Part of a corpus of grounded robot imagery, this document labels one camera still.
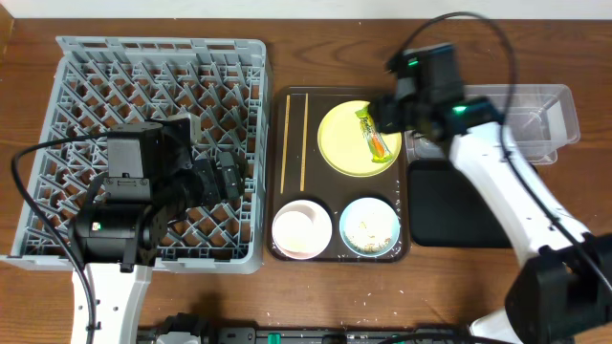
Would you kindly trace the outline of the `green orange snack wrapper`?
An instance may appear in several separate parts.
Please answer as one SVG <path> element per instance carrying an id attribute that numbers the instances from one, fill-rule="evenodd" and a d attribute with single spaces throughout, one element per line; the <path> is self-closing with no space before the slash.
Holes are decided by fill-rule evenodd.
<path id="1" fill-rule="evenodd" d="M 360 121 L 361 133 L 372 155 L 372 162 L 385 163 L 391 161 L 391 151 L 387 148 L 381 134 L 376 130 L 374 121 L 368 113 L 368 108 L 364 106 L 355 114 Z"/>

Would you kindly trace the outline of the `wooden chopstick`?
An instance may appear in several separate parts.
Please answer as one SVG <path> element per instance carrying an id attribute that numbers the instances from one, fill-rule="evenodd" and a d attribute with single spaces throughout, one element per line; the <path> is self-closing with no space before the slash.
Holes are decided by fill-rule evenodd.
<path id="1" fill-rule="evenodd" d="M 291 113 L 291 95 L 286 95 L 285 103 L 285 117 L 283 127 L 283 144 L 282 144 L 282 160 L 281 160 L 281 176 L 280 176 L 280 194 L 284 193 L 285 177 L 286 177 L 286 160 L 288 150 L 288 134 L 290 125 L 290 113 Z"/>
<path id="2" fill-rule="evenodd" d="M 302 144 L 301 144 L 301 163 L 300 163 L 300 184 L 299 190 L 305 190 L 306 177 L 306 160 L 307 160 L 307 143 L 308 143 L 308 119 L 309 119 L 309 94 L 305 94 L 304 111 L 303 111 L 303 127 L 302 127 Z"/>

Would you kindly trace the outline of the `light blue bowl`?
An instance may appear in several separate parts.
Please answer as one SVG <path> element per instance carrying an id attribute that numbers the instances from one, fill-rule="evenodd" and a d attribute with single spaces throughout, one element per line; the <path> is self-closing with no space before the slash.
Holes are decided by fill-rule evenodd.
<path id="1" fill-rule="evenodd" d="M 360 198 L 342 211 L 339 234 L 343 243 L 358 256 L 380 258 L 398 243 L 400 218 L 387 202 Z"/>

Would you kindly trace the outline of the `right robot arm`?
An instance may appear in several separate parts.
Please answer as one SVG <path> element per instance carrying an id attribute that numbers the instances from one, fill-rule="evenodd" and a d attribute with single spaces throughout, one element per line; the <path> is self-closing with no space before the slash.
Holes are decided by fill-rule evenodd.
<path id="1" fill-rule="evenodd" d="M 400 50 L 394 94 L 368 112 L 381 133 L 413 131 L 485 201 L 520 265 L 502 310 L 470 324 L 473 343 L 553 343 L 611 321 L 611 238 L 597 237 L 552 195 L 487 97 L 468 98 L 454 49 Z"/>

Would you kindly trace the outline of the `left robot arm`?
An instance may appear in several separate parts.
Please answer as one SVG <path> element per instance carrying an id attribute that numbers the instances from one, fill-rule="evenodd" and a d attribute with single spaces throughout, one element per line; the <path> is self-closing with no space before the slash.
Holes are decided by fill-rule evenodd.
<path id="1" fill-rule="evenodd" d="M 247 161 L 234 152 L 191 155 L 191 120 L 118 124 L 107 138 L 108 170 L 88 187 L 69 228 L 82 265 L 74 277 L 74 343 L 133 343 L 157 249 L 170 221 L 190 208 L 245 192 Z"/>

